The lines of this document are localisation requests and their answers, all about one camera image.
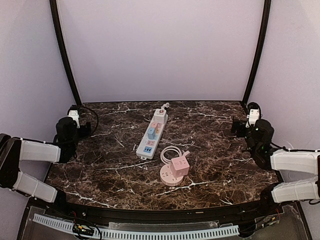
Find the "pink cube socket adapter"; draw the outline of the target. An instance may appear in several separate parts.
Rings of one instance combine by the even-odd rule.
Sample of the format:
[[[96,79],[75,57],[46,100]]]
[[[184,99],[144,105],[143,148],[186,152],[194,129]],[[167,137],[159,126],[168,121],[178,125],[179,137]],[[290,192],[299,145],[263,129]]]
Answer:
[[[190,165],[185,156],[171,159],[170,170],[175,178],[186,176],[189,169]]]

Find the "white multicolour power strip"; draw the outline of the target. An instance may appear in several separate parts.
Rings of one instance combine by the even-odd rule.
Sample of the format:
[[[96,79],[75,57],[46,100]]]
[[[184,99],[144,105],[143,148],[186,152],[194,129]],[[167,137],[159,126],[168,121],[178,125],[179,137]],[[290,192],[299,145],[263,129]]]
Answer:
[[[151,122],[149,123],[149,125],[148,125],[148,127],[147,127],[147,129],[146,129],[146,131],[145,131],[145,133],[139,143],[139,146],[136,149],[135,153],[138,157],[140,157],[141,159],[144,159],[144,160],[146,160],[146,159],[152,160],[153,159],[155,152],[156,152],[156,149],[158,147],[158,144],[160,142],[160,139],[162,137],[162,134],[164,132],[167,120],[168,120],[168,117],[166,117],[165,123],[162,124],[162,127],[160,129],[159,134],[156,134],[156,138],[154,140],[150,140],[150,139],[148,139],[147,131],[150,127],[154,128],[154,124],[157,123],[154,121],[154,117],[152,118]]]

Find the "small blue charger plug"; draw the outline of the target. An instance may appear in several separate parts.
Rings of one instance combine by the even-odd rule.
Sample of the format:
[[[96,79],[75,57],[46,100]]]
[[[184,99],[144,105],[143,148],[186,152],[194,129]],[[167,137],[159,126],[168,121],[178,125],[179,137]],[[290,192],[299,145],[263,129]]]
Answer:
[[[147,137],[149,140],[154,140],[156,138],[156,128],[155,127],[150,127],[147,130]]]

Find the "white cube socket adapter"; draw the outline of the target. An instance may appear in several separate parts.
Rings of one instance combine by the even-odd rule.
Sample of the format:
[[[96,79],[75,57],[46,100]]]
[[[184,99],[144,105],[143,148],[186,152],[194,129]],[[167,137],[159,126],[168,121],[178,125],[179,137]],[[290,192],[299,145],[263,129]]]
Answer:
[[[154,112],[154,121],[160,124],[164,124],[167,117],[167,111],[164,108],[157,108]]]

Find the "small pink charger plug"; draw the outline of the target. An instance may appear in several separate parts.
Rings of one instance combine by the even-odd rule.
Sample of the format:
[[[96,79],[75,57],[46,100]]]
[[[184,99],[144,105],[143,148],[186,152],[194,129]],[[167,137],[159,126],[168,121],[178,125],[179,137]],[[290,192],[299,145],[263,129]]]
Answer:
[[[155,133],[159,134],[159,132],[161,131],[162,124],[161,123],[155,123],[153,125],[153,127],[155,128]]]

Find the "round pink socket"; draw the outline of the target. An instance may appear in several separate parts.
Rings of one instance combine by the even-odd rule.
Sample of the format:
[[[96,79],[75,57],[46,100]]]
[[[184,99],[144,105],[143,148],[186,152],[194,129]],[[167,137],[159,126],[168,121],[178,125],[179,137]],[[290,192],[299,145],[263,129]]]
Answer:
[[[159,175],[162,183],[169,187],[175,187],[179,185],[184,179],[183,176],[175,177],[171,171],[169,164],[165,164],[162,166]]]

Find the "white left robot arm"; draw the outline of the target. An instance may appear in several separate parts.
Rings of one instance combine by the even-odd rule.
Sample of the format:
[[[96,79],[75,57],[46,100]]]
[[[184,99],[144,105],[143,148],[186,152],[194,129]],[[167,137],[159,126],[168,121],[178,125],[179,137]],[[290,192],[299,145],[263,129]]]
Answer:
[[[65,164],[76,156],[78,143],[93,131],[90,122],[80,125],[70,117],[61,118],[55,126],[52,143],[0,135],[0,187],[61,206],[67,202],[66,193],[28,175],[20,169],[20,162]]]

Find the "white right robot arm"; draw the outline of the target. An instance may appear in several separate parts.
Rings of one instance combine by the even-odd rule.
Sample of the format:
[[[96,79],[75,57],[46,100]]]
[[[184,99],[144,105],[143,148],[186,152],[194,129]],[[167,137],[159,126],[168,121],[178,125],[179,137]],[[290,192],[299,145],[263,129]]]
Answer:
[[[314,177],[293,182],[274,183],[261,192],[268,203],[320,199],[320,151],[280,147],[272,143],[274,128],[265,119],[254,124],[233,120],[231,132],[244,138],[250,157],[263,170],[309,173]]]

